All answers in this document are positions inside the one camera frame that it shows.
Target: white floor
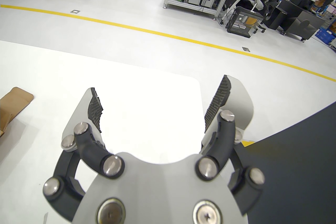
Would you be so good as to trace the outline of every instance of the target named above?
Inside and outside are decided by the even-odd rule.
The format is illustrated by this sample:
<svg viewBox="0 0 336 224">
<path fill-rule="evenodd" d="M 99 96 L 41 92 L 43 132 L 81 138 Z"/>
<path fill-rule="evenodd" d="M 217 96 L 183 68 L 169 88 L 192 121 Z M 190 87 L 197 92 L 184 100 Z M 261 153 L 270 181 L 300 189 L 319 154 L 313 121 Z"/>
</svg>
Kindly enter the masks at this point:
<svg viewBox="0 0 336 224">
<path fill-rule="evenodd" d="M 277 31 L 251 38 L 227 33 L 194 13 L 162 9 L 163 0 L 0 0 L 147 28 L 261 55 L 336 78 L 336 53 Z M 224 74 L 241 80 L 254 103 L 244 134 L 261 140 L 336 101 L 336 83 L 279 64 L 206 46 L 57 15 L 0 8 L 1 40 L 191 76 L 201 85 L 205 112 Z"/>
</svg>

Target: shelf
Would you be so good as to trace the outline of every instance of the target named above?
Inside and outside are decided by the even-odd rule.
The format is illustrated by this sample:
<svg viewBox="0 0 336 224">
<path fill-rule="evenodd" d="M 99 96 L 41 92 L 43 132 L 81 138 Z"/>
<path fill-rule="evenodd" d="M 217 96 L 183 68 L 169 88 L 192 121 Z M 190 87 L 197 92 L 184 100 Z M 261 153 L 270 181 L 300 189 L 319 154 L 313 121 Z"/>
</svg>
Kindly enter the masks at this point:
<svg viewBox="0 0 336 224">
<path fill-rule="evenodd" d="M 211 8 L 207 8 L 207 7 L 202 7 L 202 6 L 196 6 L 196 5 L 193 5 L 193 4 L 189 4 L 187 2 L 179 2 L 177 0 L 168 0 L 167 3 L 168 4 L 172 4 L 174 6 L 184 7 L 184 8 L 196 10 L 196 11 L 199 11 L 199 12 L 208 13 L 208 14 L 211 14 L 211 15 L 215 15 L 216 14 L 216 10 L 215 9 L 211 9 Z"/>
</svg>

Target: yellow floor line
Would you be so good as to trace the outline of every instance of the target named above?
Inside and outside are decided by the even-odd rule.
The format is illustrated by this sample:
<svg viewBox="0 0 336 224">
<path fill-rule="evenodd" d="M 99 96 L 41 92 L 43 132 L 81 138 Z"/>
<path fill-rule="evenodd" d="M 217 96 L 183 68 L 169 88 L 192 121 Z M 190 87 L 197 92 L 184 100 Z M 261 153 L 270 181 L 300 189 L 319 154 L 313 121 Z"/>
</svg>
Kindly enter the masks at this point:
<svg viewBox="0 0 336 224">
<path fill-rule="evenodd" d="M 203 46 L 207 46 L 207 47 L 211 47 L 211 48 L 215 48 L 215 49 L 219 49 L 219 50 L 223 50 L 223 51 L 229 51 L 229 52 L 232 52 L 232 53 L 235 53 L 235 54 L 240 54 L 240 55 L 244 55 L 244 56 L 248 56 L 248 57 L 253 57 L 253 58 L 258 58 L 258 59 L 261 59 L 261 60 L 273 62 L 273 63 L 276 63 L 276 64 L 280 64 L 280 65 L 283 65 L 283 66 L 286 66 L 286 67 L 297 69 L 299 71 L 306 72 L 306 73 L 324 78 L 326 80 L 331 80 L 331 81 L 336 82 L 336 79 L 333 79 L 333 78 L 328 77 L 328 76 L 324 76 L 322 74 L 319 74 L 319 73 L 310 71 L 308 69 L 304 69 L 304 68 L 286 63 L 286 62 L 282 62 L 282 61 L 275 60 L 275 59 L 268 58 L 268 57 L 254 55 L 254 54 L 251 54 L 251 53 L 247 53 L 245 51 L 238 51 L 238 50 L 235 50 L 235 49 L 226 48 L 226 47 L 219 46 L 219 45 L 214 45 L 214 44 L 210 44 L 210 43 L 206 43 L 206 42 L 202 42 L 202 41 L 197 41 L 197 40 L 193 40 L 193 39 L 189 39 L 189 38 L 185 38 L 185 37 L 180 37 L 180 36 L 176 36 L 176 35 L 172 35 L 172 34 L 168 34 L 168 33 L 164 33 L 164 32 L 156 32 L 156 31 L 150 30 L 150 29 L 144 29 L 144 28 L 138 28 L 138 27 L 133 27 L 133 26 L 124 25 L 124 24 L 118 24 L 118 23 L 114 23 L 114 22 L 109 22 L 109 21 L 84 17 L 84 16 L 80 16 L 80 15 L 77 15 L 77 14 L 68 14 L 68 13 L 62 13 L 62 12 L 56 12 L 56 11 L 50 11 L 50 10 L 43 10 L 43 9 L 35 9 L 35 8 L 27 8 L 27 7 L 8 6 L 8 5 L 5 5 L 5 4 L 0 4 L 0 7 L 26 10 L 26 11 L 33 11 L 33 12 L 40 12 L 40 13 L 47 13 L 47 14 L 52 14 L 52 15 L 59 15 L 59 16 L 64 16 L 64 17 L 70 17 L 70 18 L 81 19 L 81 20 L 85 20 L 85 21 L 96 22 L 96 23 L 101 23 L 101 24 L 105 24 L 105 25 L 120 27 L 120 28 L 136 30 L 138 32 L 146 32 L 146 33 L 155 34 L 155 35 L 159 35 L 159 36 L 164 36 L 164 37 L 168 37 L 168 38 L 173 38 L 173 39 L 177 39 L 177 40 L 182 40 L 182 41 L 185 41 L 185 42 L 190 42 L 190 43 L 203 45 Z"/>
<path fill-rule="evenodd" d="M 253 144 L 254 141 L 243 140 L 241 143 L 244 145 L 244 147 L 246 147 L 246 146 L 249 146 L 249 145 Z"/>
</svg>

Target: blue bin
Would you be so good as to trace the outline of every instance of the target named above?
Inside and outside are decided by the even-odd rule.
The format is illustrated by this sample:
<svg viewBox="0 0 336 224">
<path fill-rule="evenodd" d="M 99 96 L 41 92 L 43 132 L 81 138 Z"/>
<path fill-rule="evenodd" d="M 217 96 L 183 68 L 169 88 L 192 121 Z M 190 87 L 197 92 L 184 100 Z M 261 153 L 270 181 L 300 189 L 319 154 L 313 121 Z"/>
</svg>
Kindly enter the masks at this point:
<svg viewBox="0 0 336 224">
<path fill-rule="evenodd" d="M 334 34 L 330 34 L 322 28 L 318 30 L 315 36 L 327 45 L 329 45 L 329 43 L 336 38 Z"/>
</svg>

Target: storage box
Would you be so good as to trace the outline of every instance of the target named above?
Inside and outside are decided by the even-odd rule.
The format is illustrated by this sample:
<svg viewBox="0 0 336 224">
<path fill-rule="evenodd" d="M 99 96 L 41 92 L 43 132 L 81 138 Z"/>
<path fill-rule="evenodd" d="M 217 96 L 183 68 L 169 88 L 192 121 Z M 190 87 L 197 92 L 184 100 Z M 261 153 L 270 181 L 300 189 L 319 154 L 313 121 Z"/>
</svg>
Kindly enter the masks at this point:
<svg viewBox="0 0 336 224">
<path fill-rule="evenodd" d="M 315 36 L 325 44 L 329 44 L 332 40 L 336 38 L 336 36 L 333 35 L 332 32 L 328 32 L 324 29 L 319 29 Z"/>
<path fill-rule="evenodd" d="M 21 88 L 12 90 L 0 99 L 0 137 L 5 133 L 7 125 L 19 114 L 34 96 Z"/>
<path fill-rule="evenodd" d="M 336 7 L 332 6 L 331 4 L 327 7 L 327 12 L 336 15 Z"/>
</svg>

